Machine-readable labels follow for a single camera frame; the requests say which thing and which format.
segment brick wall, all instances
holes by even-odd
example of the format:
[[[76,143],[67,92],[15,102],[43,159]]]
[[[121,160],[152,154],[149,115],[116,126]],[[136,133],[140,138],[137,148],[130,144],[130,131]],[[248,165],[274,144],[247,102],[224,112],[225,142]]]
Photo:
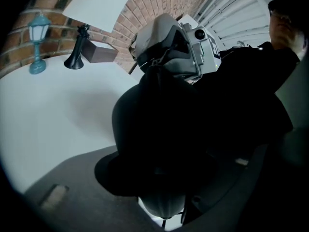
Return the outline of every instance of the brick wall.
[[[72,0],[31,0],[19,15],[11,32],[7,36],[0,53],[0,78],[17,68],[33,61],[33,44],[29,42],[28,23],[39,13],[48,17],[52,24],[46,40],[41,44],[42,58],[49,58],[72,52],[77,26],[81,22],[62,15],[65,7]],[[135,33],[148,22],[162,13],[169,13],[174,18],[182,14],[193,15],[203,0],[129,0],[123,8],[112,33],[91,27],[90,39],[106,42],[118,49],[115,60],[127,72],[134,61],[128,46]]]

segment black jacket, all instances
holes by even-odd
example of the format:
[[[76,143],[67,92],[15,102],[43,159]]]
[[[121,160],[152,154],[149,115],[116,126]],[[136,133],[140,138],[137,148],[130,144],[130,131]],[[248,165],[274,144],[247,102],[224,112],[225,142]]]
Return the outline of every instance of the black jacket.
[[[203,100],[200,113],[211,144],[253,148],[292,130],[275,95],[299,62],[290,49],[242,47],[221,52],[217,72],[194,84]]]

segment camera lens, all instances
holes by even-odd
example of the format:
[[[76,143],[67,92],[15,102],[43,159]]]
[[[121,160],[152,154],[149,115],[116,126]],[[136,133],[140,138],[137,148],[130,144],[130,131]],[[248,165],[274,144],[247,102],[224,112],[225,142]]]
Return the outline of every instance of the camera lens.
[[[202,29],[198,29],[195,31],[195,37],[198,40],[203,40],[205,38],[205,32]]]

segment white lamp shade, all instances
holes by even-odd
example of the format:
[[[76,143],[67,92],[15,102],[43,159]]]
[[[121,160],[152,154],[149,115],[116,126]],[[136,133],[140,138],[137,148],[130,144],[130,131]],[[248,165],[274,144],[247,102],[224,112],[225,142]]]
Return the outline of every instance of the white lamp shade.
[[[29,34],[31,41],[39,41],[45,38],[49,25],[45,26],[30,26]]]
[[[128,0],[72,0],[63,15],[112,32],[118,16]]]

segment black lamp base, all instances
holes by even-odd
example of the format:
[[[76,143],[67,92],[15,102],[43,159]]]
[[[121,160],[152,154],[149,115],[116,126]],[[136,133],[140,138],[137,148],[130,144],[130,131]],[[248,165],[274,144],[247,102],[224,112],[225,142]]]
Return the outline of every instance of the black lamp base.
[[[77,40],[71,53],[71,56],[64,61],[64,66],[71,70],[78,70],[84,66],[84,63],[81,58],[81,52],[83,48],[83,44],[87,38],[89,38],[89,34],[87,33],[89,29],[89,25],[85,24],[81,27],[78,27],[79,35],[77,36]]]

